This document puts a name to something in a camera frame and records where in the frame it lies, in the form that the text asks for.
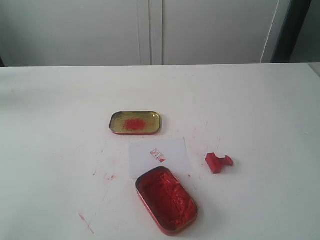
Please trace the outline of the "white cabinet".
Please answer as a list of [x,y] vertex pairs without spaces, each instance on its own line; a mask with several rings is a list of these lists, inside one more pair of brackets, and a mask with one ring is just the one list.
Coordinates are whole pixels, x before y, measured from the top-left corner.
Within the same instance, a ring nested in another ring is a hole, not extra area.
[[260,64],[283,0],[3,0],[7,67]]

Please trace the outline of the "dark vertical post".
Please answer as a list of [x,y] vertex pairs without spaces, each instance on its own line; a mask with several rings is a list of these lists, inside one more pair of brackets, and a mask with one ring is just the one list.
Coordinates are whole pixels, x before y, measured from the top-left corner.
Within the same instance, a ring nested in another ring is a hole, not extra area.
[[290,61],[311,3],[312,0],[290,1],[289,8],[271,58],[272,64],[282,64]]

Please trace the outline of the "red rubber stamp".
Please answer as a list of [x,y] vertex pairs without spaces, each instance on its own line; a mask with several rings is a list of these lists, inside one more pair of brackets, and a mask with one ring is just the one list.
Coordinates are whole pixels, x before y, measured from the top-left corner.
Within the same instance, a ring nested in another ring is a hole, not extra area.
[[233,160],[229,156],[225,155],[220,158],[214,152],[208,153],[205,161],[213,174],[219,174],[225,166],[231,167],[234,165]]

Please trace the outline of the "red ink pad tin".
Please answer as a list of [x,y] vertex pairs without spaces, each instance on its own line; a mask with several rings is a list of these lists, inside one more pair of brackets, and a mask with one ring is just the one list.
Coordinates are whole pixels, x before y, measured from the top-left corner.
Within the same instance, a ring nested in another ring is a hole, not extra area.
[[158,166],[136,179],[137,194],[161,232],[176,236],[198,217],[198,205],[176,176]]

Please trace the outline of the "white paper sheet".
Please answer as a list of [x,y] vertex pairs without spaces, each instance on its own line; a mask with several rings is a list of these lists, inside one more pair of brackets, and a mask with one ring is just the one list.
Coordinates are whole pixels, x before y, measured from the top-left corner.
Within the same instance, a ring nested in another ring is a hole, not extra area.
[[166,167],[179,175],[194,171],[183,137],[131,142],[128,160],[130,179],[137,179],[156,167]]

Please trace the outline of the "gold tin lid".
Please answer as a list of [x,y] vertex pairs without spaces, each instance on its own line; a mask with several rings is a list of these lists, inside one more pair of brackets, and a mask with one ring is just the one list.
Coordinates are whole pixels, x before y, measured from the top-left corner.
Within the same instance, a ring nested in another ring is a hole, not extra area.
[[153,135],[161,128],[161,116],[154,111],[118,111],[109,122],[109,129],[117,135]]

